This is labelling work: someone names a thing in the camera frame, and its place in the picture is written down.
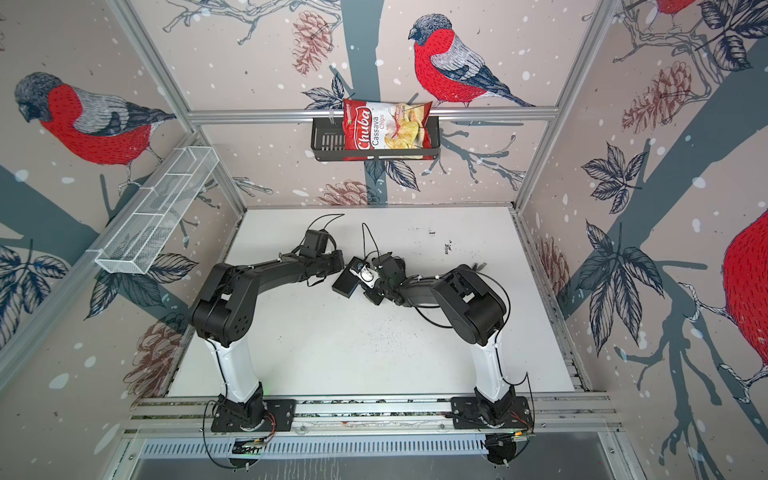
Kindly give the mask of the black network switch box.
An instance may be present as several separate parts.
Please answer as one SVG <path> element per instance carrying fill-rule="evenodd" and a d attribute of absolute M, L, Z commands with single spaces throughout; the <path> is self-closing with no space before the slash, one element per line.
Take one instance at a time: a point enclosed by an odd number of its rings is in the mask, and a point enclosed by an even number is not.
<path fill-rule="evenodd" d="M 332 290 L 345 298 L 350 298 L 359 284 L 359 273 L 353 269 L 344 269 L 332 284 Z"/>

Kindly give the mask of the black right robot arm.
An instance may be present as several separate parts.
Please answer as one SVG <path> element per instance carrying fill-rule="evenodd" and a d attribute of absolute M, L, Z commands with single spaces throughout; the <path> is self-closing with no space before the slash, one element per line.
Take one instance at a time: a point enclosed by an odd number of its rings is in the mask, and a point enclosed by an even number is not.
<path fill-rule="evenodd" d="M 418 312 L 442 312 L 446 327 L 472 347 L 479 417 L 488 425 L 501 424 L 516 398 L 515 387 L 504 377 L 497 345 L 508 308 L 480 272 L 461 264 L 442 275 L 408 276 L 404 260 L 390 253 L 371 263 L 354 260 L 351 271 L 376 305 L 388 300 Z"/>

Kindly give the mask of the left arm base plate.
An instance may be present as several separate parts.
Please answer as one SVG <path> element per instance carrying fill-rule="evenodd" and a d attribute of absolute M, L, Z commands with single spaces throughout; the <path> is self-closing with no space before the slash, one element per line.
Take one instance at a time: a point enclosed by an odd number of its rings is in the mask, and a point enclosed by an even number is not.
<path fill-rule="evenodd" d="M 296 406 L 294 399 L 259 399 L 250 403 L 235 403 L 220 397 L 211 415 L 211 431 L 288 432 L 292 427 Z"/>

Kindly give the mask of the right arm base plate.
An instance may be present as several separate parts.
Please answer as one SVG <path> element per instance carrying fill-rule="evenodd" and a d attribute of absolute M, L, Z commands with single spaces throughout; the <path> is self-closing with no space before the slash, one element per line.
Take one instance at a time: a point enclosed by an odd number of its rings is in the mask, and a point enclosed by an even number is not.
<path fill-rule="evenodd" d="M 534 425 L 528 400 L 523 396 L 505 397 L 497 402 L 483 397 L 453 397 L 445 417 L 457 430 L 531 430 Z"/>

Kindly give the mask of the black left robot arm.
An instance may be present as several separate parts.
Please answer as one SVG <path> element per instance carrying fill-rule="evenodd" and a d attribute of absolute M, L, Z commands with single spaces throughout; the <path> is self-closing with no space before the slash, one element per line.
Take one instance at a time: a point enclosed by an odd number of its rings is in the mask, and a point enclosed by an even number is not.
<path fill-rule="evenodd" d="M 223 388 L 217 404 L 225 412 L 252 426 L 266 415 L 263 385 L 245 340 L 259 295 L 313 277 L 324 281 L 344 266 L 343 253 L 330 233 L 308 229 L 297 247 L 275 260 L 250 265 L 218 263 L 212 268 L 189 323 L 216 361 Z"/>

